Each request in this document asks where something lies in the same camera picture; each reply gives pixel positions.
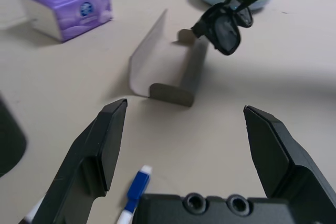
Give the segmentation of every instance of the blue marker cap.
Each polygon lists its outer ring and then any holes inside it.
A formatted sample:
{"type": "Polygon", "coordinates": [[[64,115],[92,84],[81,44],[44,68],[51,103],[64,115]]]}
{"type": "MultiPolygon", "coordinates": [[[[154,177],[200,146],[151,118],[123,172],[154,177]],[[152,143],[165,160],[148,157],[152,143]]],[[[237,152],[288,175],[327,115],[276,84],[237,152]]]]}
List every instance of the blue marker cap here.
{"type": "Polygon", "coordinates": [[[129,224],[133,213],[138,205],[139,199],[146,190],[150,176],[152,174],[152,167],[144,165],[136,174],[130,189],[128,190],[128,202],[121,212],[117,224],[129,224]]]}

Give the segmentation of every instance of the black object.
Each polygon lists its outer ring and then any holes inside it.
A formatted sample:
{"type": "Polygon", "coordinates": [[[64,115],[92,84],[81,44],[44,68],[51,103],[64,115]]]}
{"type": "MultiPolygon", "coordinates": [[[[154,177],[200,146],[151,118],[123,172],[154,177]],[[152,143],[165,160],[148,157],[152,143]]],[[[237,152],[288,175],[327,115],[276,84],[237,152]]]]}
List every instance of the black object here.
{"type": "Polygon", "coordinates": [[[249,28],[253,24],[248,6],[256,1],[225,0],[218,3],[210,7],[191,29],[197,38],[205,35],[215,49],[231,55],[241,41],[238,26],[249,28]]]}
{"type": "Polygon", "coordinates": [[[0,177],[21,160],[26,138],[0,95],[0,177]]]}
{"type": "Polygon", "coordinates": [[[127,108],[106,105],[76,138],[42,201],[33,224],[83,224],[93,201],[110,190],[127,108]]]}
{"type": "Polygon", "coordinates": [[[251,106],[244,114],[252,159],[268,199],[145,194],[133,224],[336,223],[335,192],[285,125],[251,106]]]}
{"type": "Polygon", "coordinates": [[[197,38],[205,35],[207,39],[224,55],[233,54],[240,44],[240,32],[237,25],[250,27],[253,18],[249,8],[234,13],[239,0],[233,0],[229,5],[218,3],[210,7],[191,28],[197,38]]]}

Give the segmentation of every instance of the table surface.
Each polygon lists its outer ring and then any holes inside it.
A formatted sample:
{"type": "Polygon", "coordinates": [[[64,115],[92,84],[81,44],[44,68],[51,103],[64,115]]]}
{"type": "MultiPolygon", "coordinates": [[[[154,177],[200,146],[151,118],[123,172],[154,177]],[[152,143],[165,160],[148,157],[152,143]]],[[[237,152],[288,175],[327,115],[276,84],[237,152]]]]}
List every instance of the table surface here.
{"type": "Polygon", "coordinates": [[[0,89],[28,146],[0,178],[1,223],[18,223],[44,195],[74,139],[105,104],[127,97],[109,193],[88,223],[114,223],[127,185],[153,166],[148,190],[264,197],[250,156],[245,104],[281,119],[336,189],[336,0],[272,0],[241,29],[230,57],[208,50],[192,108],[136,97],[128,60],[161,12],[166,32],[191,27],[200,0],[112,0],[115,19],[64,44],[30,29],[18,0],[0,0],[0,89]]]}

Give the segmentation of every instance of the tissue box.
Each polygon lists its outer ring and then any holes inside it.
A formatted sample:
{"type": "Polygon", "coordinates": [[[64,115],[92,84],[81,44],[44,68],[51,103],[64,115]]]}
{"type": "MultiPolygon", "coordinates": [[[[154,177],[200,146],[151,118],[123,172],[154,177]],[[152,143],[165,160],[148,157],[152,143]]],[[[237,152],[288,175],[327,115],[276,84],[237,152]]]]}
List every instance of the tissue box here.
{"type": "Polygon", "coordinates": [[[21,0],[34,29],[67,41],[112,19],[110,0],[21,0]]]}

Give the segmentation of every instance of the cardboard piece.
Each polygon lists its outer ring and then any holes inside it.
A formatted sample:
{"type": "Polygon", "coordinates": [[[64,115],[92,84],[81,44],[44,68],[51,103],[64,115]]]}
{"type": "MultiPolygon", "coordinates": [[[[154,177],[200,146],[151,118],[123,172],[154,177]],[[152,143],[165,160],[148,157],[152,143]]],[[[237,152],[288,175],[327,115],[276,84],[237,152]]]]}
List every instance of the cardboard piece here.
{"type": "Polygon", "coordinates": [[[149,97],[183,106],[192,106],[201,78],[208,40],[197,39],[182,29],[177,41],[164,36],[167,10],[158,18],[130,58],[131,90],[149,97]]]}

